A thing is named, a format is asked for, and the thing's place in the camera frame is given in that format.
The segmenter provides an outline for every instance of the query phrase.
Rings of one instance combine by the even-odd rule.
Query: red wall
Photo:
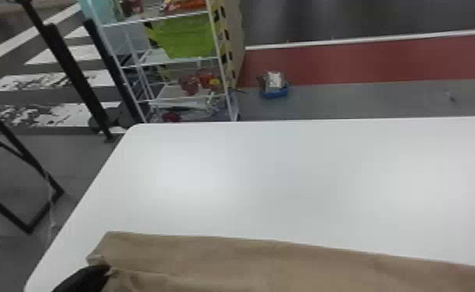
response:
[[[247,51],[240,87],[266,70],[294,85],[475,78],[475,36]]]

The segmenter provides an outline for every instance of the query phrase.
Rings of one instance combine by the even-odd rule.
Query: blue tray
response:
[[[276,92],[266,93],[261,91],[261,95],[266,99],[280,99],[282,97],[287,97],[288,91],[288,87],[285,87],[284,89],[280,89]]]

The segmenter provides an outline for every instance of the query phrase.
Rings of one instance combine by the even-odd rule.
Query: white stripe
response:
[[[441,33],[419,33],[419,34],[401,34],[395,36],[374,36],[374,37],[357,37],[343,40],[322,40],[312,42],[301,43],[278,43],[278,44],[265,44],[258,46],[246,47],[246,50],[275,50],[275,49],[289,49],[294,47],[315,47],[315,46],[334,46],[341,44],[352,43],[379,43],[390,42],[398,40],[420,40],[431,39],[437,37],[470,37],[475,36],[475,30],[455,30]]]
[[[100,53],[98,52],[98,50],[96,50],[94,44],[72,46],[69,47],[69,51],[71,52],[76,61],[92,61],[101,59]],[[46,49],[31,60],[27,61],[26,65],[50,63],[57,63],[57,59],[49,49]]]
[[[104,109],[120,106],[121,102],[102,103]],[[89,127],[91,113],[84,103],[61,103],[54,106],[0,106],[0,118],[12,127]]]
[[[78,27],[76,30],[73,30],[67,36],[65,36],[66,39],[76,39],[79,37],[89,37],[89,33],[83,26]]]
[[[114,86],[111,74],[107,70],[84,71],[91,87]],[[59,89],[70,85],[69,78],[63,72],[7,75],[0,78],[0,92],[17,90]]]
[[[73,16],[76,12],[80,11],[80,5],[74,4],[69,6],[65,10],[51,16],[49,19],[46,19],[45,23],[61,23],[65,19]],[[36,28],[31,27],[30,29],[24,31],[21,34],[14,36],[13,38],[5,41],[4,43],[0,44],[0,57],[4,56],[5,54],[9,53],[12,50],[15,50],[17,47],[22,46],[27,41],[33,39],[38,35],[38,31]]]

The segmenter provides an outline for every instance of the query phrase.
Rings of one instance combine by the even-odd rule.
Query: green basket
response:
[[[170,58],[213,56],[212,28],[206,15],[166,19],[156,25],[155,33]]]

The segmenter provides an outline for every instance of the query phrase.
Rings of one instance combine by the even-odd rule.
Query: metal shelving unit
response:
[[[93,5],[93,2],[103,2],[105,7],[106,2],[111,3],[110,0],[88,0],[99,34],[107,50],[114,56],[123,82],[131,98],[138,105],[138,113],[142,120],[148,123],[158,122],[160,113],[172,107],[205,111],[207,116],[227,110],[231,121],[238,120],[238,102],[230,88],[232,77],[228,76],[229,73],[226,72],[222,60],[222,55],[225,54],[222,39],[224,27],[221,28],[215,23],[220,17],[218,9],[213,10],[213,3],[216,1],[218,0],[206,0],[206,7],[203,9],[164,14],[160,10],[161,0],[144,0],[143,13],[119,21],[116,20],[113,8],[110,9],[113,14],[106,17],[105,14],[109,9],[97,11]],[[145,33],[145,23],[200,15],[206,15],[210,20],[214,42],[212,56],[170,58],[164,49],[151,46]],[[217,72],[220,76],[221,89],[213,91],[200,86],[195,95],[188,96],[179,85],[178,79],[201,68]],[[155,80],[157,75],[161,76],[161,80]]]

